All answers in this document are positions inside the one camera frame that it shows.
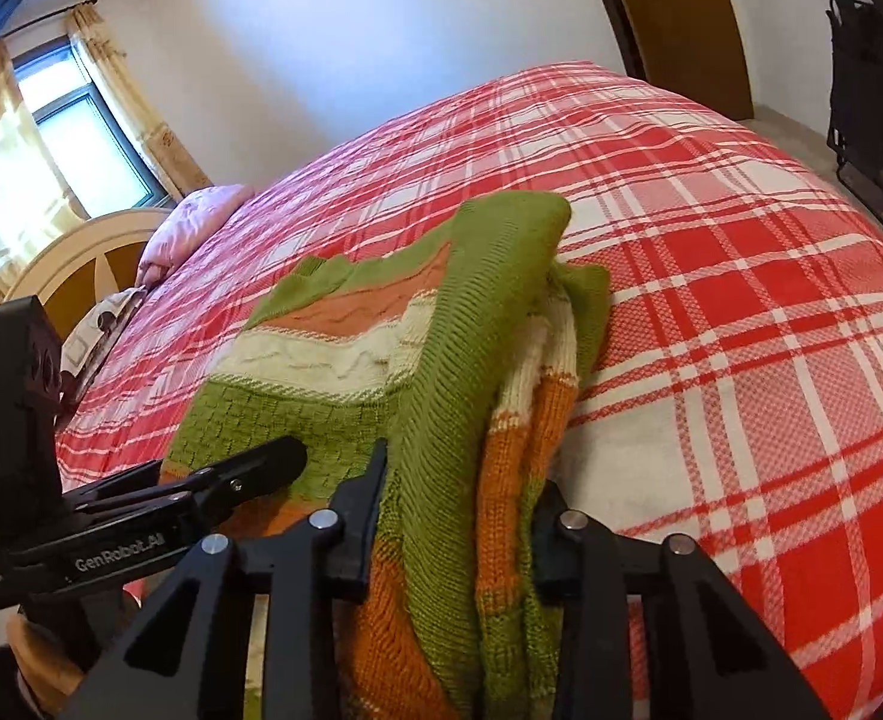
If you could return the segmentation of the person hand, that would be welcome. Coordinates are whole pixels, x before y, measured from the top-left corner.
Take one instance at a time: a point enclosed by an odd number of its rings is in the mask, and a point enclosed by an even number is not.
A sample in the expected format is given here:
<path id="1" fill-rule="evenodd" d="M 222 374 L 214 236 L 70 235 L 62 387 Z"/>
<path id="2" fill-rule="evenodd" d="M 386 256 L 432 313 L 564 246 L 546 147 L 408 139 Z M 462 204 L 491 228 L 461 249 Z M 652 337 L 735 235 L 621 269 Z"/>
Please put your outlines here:
<path id="1" fill-rule="evenodd" d="M 21 605 L 8 618 L 7 639 L 32 710 L 39 717 L 57 717 L 139 610 L 139 601 L 124 589 Z"/>

